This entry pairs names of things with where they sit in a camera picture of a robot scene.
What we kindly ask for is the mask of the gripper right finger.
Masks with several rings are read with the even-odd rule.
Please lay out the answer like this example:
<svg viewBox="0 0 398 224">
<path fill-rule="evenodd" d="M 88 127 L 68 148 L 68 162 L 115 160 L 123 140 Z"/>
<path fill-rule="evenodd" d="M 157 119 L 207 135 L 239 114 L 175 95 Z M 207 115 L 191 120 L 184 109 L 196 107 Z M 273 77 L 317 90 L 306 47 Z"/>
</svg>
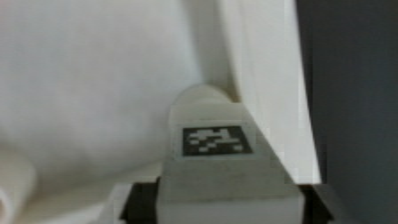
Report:
<svg viewBox="0 0 398 224">
<path fill-rule="evenodd" d="M 351 224 L 335 190 L 328 184 L 301 184 L 305 193 L 305 218 L 303 224 Z"/>
</svg>

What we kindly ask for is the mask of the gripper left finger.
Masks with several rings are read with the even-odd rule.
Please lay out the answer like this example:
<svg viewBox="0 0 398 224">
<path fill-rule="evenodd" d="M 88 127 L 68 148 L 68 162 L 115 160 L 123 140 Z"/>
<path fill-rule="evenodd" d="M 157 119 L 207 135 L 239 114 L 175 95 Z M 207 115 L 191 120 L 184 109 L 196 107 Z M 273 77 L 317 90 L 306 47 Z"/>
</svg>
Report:
<svg viewBox="0 0 398 224">
<path fill-rule="evenodd" d="M 157 224 L 159 183 L 120 184 L 113 190 L 106 224 Z"/>
</svg>

